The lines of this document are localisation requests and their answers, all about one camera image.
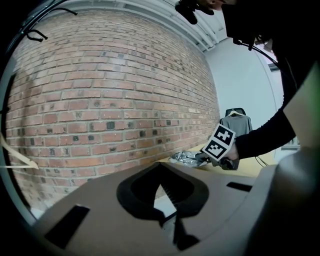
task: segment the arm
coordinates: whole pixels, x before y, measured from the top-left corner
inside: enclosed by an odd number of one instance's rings
[[[273,51],[275,53],[281,53],[281,51],[277,49],[277,46],[277,44],[273,43]],[[236,139],[235,144],[227,154],[227,157],[231,160],[256,157],[268,153],[288,143],[296,136],[283,112],[283,109],[297,91],[292,78],[288,76],[291,72],[287,63],[290,63],[291,70],[299,87],[314,63],[313,59],[310,59],[309,52],[306,52],[305,49],[306,48],[301,51],[295,50],[295,52],[293,49],[291,53],[287,54],[287,57],[284,57],[282,54],[277,54],[278,63],[287,74],[281,74],[283,105],[263,126]]]
[[[295,136],[283,109],[280,108],[266,124],[236,138],[238,158],[257,157],[268,153],[288,143]]]

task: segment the black slot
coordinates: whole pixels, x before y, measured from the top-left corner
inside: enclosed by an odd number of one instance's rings
[[[44,237],[61,249],[66,248],[89,211],[85,206],[74,206]]]
[[[252,186],[250,185],[240,184],[236,182],[229,182],[226,186],[235,190],[241,190],[245,192],[250,192],[250,190],[252,189]]]

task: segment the aluminum foil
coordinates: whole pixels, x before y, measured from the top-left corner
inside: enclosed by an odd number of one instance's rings
[[[196,159],[196,155],[201,154],[200,151],[179,151],[169,157],[171,163],[181,163],[188,167],[199,167],[206,165],[207,161],[200,161]]]

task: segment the table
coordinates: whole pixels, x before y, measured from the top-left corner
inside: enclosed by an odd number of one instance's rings
[[[188,151],[199,151],[204,147],[205,144],[201,144],[198,146],[195,146],[193,148],[190,148]],[[259,157],[268,165],[275,165],[275,159],[274,159],[275,152],[271,151],[266,154],[262,154]],[[164,158],[159,160],[159,162],[169,162],[169,158]],[[220,166],[213,166],[211,163],[208,163],[204,166],[197,167],[196,169],[204,170],[208,172],[215,172],[225,175],[237,175],[237,176],[246,176],[246,177],[257,177],[260,173],[260,170],[262,169],[262,166],[257,162],[257,160],[254,157],[241,159],[238,170],[223,170]]]

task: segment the hand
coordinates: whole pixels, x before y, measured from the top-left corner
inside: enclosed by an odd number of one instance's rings
[[[235,143],[232,144],[231,149],[224,157],[229,158],[230,160],[236,160],[239,158],[237,146]]]

